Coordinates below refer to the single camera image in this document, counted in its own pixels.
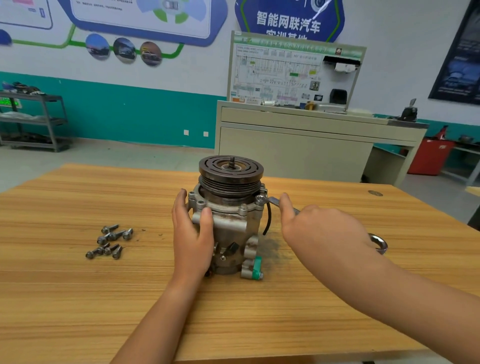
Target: person's left hand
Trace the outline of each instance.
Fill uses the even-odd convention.
[[[173,280],[182,284],[199,284],[210,266],[214,247],[212,210],[202,209],[200,234],[197,234],[185,206],[187,191],[181,189],[172,208]]]

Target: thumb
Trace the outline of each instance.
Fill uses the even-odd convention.
[[[282,215],[282,226],[291,222],[295,217],[292,202],[286,193],[280,196],[280,214]]]
[[[200,215],[200,234],[199,239],[213,244],[213,216],[209,207],[202,209]]]

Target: green line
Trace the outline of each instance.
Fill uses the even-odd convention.
[[[243,0],[241,2],[240,13],[241,13],[241,17],[243,18],[243,22],[245,23],[245,28],[247,28],[247,32],[250,33],[250,27],[248,26],[247,18],[245,17],[245,13],[243,12],[243,5],[245,5],[246,2],[247,2],[247,0]]]
[[[57,49],[62,49],[67,47],[69,42],[72,39],[73,32],[75,31],[75,26],[72,24],[72,27],[70,28],[70,32],[68,33],[67,40],[63,42],[62,44],[48,44],[48,43],[38,43],[38,42],[29,42],[28,40],[18,40],[18,39],[12,39],[12,43],[15,44],[25,44],[27,46],[38,46],[38,47],[47,47],[47,48],[57,48]]]
[[[74,47],[86,47],[87,45],[85,42],[77,42],[76,40],[72,40],[73,33],[75,32],[75,26],[72,24],[72,27],[70,28],[70,32],[68,32],[67,40],[63,42],[60,45],[57,44],[48,44],[48,43],[38,43],[38,42],[30,42],[28,40],[18,40],[18,39],[13,39],[12,43],[15,44],[25,44],[27,46],[38,46],[38,47],[46,47],[46,48],[57,48],[57,49],[63,49],[66,48],[67,46],[74,46]],[[177,50],[173,53],[162,53],[163,58],[168,58],[168,59],[173,59],[177,58],[183,49],[184,44],[179,43]],[[137,54],[140,54],[140,51],[138,49],[135,50]]]
[[[337,0],[335,0],[335,11],[336,11],[336,27],[333,30],[333,32],[330,34],[330,36],[327,38],[326,42],[329,42],[330,39],[332,39],[333,35],[336,33],[336,31],[338,30],[338,27],[340,26],[340,12],[338,11]]]

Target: red toolbox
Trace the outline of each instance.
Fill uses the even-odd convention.
[[[449,140],[423,139],[408,173],[437,176],[454,146]]]

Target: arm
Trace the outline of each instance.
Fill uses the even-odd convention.
[[[172,209],[175,270],[162,296],[141,320],[110,364],[167,364],[173,361],[180,334],[200,282],[212,259],[213,219],[202,210],[200,235],[185,207],[181,190]]]
[[[282,233],[305,267],[358,311],[453,363],[480,362],[480,298],[412,274],[368,246],[354,217],[280,199]]]

